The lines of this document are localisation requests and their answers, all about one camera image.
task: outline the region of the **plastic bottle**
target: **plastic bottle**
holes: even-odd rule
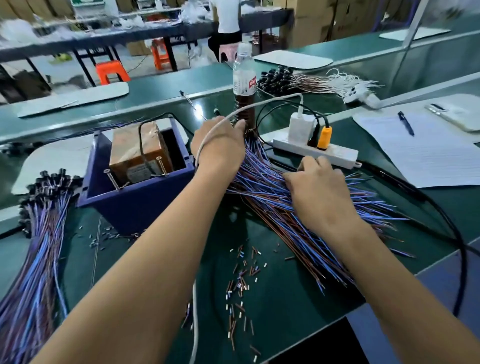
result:
[[[240,109],[251,105],[255,101],[257,75],[255,61],[252,57],[252,45],[240,43],[237,59],[233,64],[233,93],[235,94],[235,108]],[[237,120],[245,119],[248,129],[255,128],[255,109],[247,109],[237,115]]]

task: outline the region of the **person's left hand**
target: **person's left hand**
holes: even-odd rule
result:
[[[205,121],[195,132],[190,144],[194,157],[207,133],[224,118],[224,116],[217,116]],[[232,127],[229,122],[221,124],[203,146],[199,156],[199,168],[217,169],[218,172],[229,173],[233,178],[245,158],[244,133],[245,120],[238,121],[235,127]]]

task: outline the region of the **blue plastic bin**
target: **blue plastic bin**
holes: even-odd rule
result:
[[[95,208],[122,235],[143,232],[167,208],[190,182],[195,172],[174,120],[171,129],[161,133],[174,166],[184,168],[166,177],[154,177],[116,191],[103,172],[110,161],[111,141],[101,132],[95,133],[78,207]]]

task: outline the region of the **dark brown liquid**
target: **dark brown liquid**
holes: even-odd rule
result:
[[[255,94],[250,96],[235,95],[235,109],[243,108],[255,102]],[[246,129],[255,129],[255,108],[246,109],[237,114],[237,121],[245,119]]]

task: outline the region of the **forearm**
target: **forearm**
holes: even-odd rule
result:
[[[366,223],[334,250],[404,363],[476,363],[479,342],[388,250]]]
[[[162,362],[178,331],[230,177],[200,167],[32,363]]]

